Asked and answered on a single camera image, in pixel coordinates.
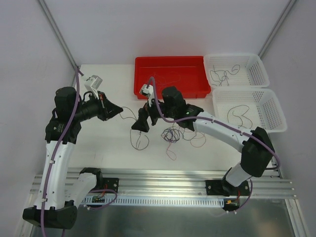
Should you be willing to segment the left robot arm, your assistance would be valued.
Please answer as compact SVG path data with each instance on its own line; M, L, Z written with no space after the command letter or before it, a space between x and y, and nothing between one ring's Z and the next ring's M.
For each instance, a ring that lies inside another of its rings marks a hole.
M46 160L38 197L23 211L23 219L35 226L69 230L77 219L85 196L106 187L101 169L85 167L71 188L65 189L69 160L83 121L107 121L123 109L110 102L104 92L91 90L84 100L73 87L56 91L55 108L45 128Z

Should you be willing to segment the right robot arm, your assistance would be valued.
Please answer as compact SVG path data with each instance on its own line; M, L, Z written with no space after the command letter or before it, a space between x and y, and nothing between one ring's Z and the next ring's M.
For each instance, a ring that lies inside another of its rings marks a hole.
M243 182L251 177L261 177L275 155L265 129L240 129L220 121L204 109L186 103L181 92L174 86L162 91L162 101L156 98L152 85L144 84L140 93L147 98L147 102L139 109L138 119L131 127L133 130L148 132L149 119L152 125L158 119L163 119L165 122L177 123L181 128L210 135L241 154L240 162L230 168L217 184L211 186L217 195L233 195Z

